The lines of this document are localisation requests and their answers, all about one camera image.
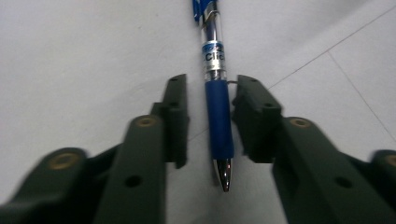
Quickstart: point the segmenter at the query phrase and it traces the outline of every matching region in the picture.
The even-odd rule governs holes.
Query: pen label
[[[206,42],[202,46],[205,72],[225,70],[224,47],[219,41]]]

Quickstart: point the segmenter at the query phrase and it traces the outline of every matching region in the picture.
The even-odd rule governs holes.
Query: pen
[[[217,0],[192,0],[194,18],[202,33],[202,57],[209,118],[210,150],[224,192],[231,183],[233,136],[230,103]]]

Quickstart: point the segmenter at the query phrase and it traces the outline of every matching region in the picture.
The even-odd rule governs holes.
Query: brass screw
[[[49,168],[51,170],[62,170],[74,165],[79,159],[75,153],[66,152],[50,159]]]
[[[388,155],[385,159],[390,165],[396,166],[396,155]]]
[[[306,119],[291,119],[290,123],[299,128],[308,128],[311,126],[311,123]]]
[[[145,117],[145,118],[139,119],[136,124],[139,127],[145,128],[145,127],[150,127],[150,126],[154,125],[155,122],[156,122],[155,119]]]

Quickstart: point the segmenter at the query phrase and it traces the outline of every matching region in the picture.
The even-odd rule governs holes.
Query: pen barrel
[[[224,160],[233,157],[230,103],[225,80],[207,81],[205,84],[207,114],[212,158]]]

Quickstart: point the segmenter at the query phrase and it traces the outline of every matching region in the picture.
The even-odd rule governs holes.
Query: transparent pen barrel
[[[202,25],[203,61],[205,80],[226,80],[226,66],[220,14],[213,11]]]

